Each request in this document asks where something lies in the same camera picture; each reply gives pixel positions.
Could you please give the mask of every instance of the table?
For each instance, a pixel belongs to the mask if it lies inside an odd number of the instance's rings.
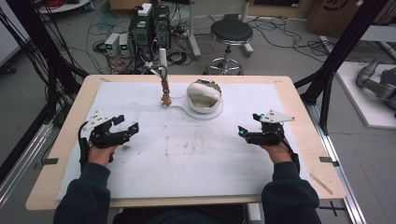
[[[172,82],[191,83],[202,76],[172,76]],[[298,92],[288,77],[267,76],[205,76],[218,83],[267,83],[274,84],[285,113],[297,118],[290,123],[297,145],[302,151],[304,161],[312,179],[312,186],[320,199],[341,199],[346,196],[345,189],[335,172],[332,163],[321,162],[319,157],[328,157],[328,153],[318,138],[317,131],[307,114]],[[57,164],[45,165],[26,202],[29,210],[55,209],[59,201],[55,200],[61,185],[64,169],[70,152],[77,141],[78,128],[85,121],[96,92],[104,81],[114,82],[158,82],[156,76],[111,76],[91,75],[87,77],[78,93],[78,97],[61,129],[49,158],[59,158]],[[258,203],[261,195],[194,197],[194,198],[159,198],[159,199],[125,199],[112,200],[111,207],[128,206],[162,206],[184,204],[215,203]]]

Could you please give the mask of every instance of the hand-held gripper controller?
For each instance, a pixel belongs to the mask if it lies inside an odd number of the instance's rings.
[[[291,160],[296,163],[297,170],[300,172],[300,161],[298,154],[295,153],[289,143],[285,140],[285,131],[281,122],[295,120],[294,117],[285,115],[274,110],[270,110],[266,115],[253,114],[253,119],[262,124],[261,133],[250,133],[247,129],[238,126],[238,135],[245,138],[248,144],[258,146],[276,146],[282,142],[289,150]]]
[[[88,162],[90,145],[94,145],[99,148],[107,148],[122,145],[129,142],[130,138],[139,132],[138,123],[133,124],[126,131],[118,133],[111,133],[110,128],[113,124],[116,126],[125,121],[123,115],[108,119],[104,116],[94,115],[90,120],[85,121],[78,130],[78,143],[80,148],[80,159],[79,163],[84,168],[85,163]],[[81,130],[88,131],[93,128],[90,134],[90,140],[81,137]],[[108,162],[113,161],[113,156],[110,155]]]

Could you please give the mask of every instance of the concrete floor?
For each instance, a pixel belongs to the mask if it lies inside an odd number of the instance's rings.
[[[106,72],[95,68],[92,60],[87,56],[88,51],[102,68],[106,68],[106,59],[101,54],[92,51],[92,44],[98,40],[105,40],[105,35],[97,31],[105,31],[106,27],[98,23],[117,24],[114,32],[121,32],[129,26],[128,14],[112,12],[106,2],[99,5],[92,13],[76,9],[55,15],[60,30],[76,61],[90,74]],[[225,47],[210,36],[208,27],[211,19],[201,17],[196,19],[195,27],[203,27],[197,31],[197,42],[202,52],[198,61],[192,61],[187,66],[171,66],[171,75],[200,75],[213,59],[221,57]],[[301,37],[299,44],[307,41],[318,41],[317,35],[311,35],[305,30],[305,21],[286,21],[286,29]],[[293,81],[300,80],[316,72],[326,56],[316,56],[310,49],[300,49],[316,58],[305,56],[292,48],[279,48],[268,43],[290,47],[293,37],[286,36],[283,31],[264,31],[266,39],[255,31],[251,46],[255,52],[246,58],[246,53],[240,49],[233,49],[232,57],[240,62],[245,69],[245,75],[254,76],[288,76]],[[375,43],[360,42],[350,54],[370,62],[376,55],[388,64],[395,61]],[[17,67],[14,75],[0,76],[1,101],[3,103],[1,123],[4,129],[0,132],[2,152],[0,162],[3,162],[9,151],[15,147],[30,123],[44,105],[44,84],[36,76],[32,65],[26,56],[20,52],[12,62]],[[349,100],[340,82],[335,78],[332,87],[332,99],[328,120],[329,133],[342,163],[349,183],[355,192],[358,203],[367,223],[396,223],[396,177],[392,174],[396,165],[396,131],[366,128]],[[27,211],[24,204],[38,177],[40,170],[34,165],[39,162],[45,147],[39,153],[19,185],[8,198],[0,210],[0,223],[51,223],[53,211]],[[334,206],[344,207],[340,201],[333,201]],[[330,206],[330,201],[322,201],[321,206]],[[118,212],[110,210],[110,219]],[[337,211],[337,216],[331,210],[318,210],[323,223],[350,223],[345,211]]]

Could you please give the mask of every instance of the cardboard box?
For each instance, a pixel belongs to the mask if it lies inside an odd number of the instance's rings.
[[[151,3],[150,0],[110,0],[111,9],[132,9],[141,7],[143,3]]]
[[[316,0],[306,20],[308,33],[340,37],[359,7],[356,1]]]

